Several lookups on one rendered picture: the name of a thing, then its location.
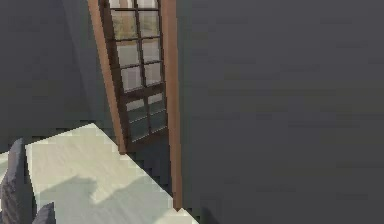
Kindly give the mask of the brown glazed room door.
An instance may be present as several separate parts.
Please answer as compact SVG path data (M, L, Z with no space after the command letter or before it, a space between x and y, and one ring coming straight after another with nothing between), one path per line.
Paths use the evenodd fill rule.
M87 0L118 152L167 149L182 208L176 0Z

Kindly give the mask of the grey rock-like object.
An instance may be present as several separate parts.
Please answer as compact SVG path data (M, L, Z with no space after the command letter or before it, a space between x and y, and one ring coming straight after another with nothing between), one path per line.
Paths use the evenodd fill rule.
M57 224L53 202L37 210L23 138L9 150L7 171L0 183L0 205L0 224Z

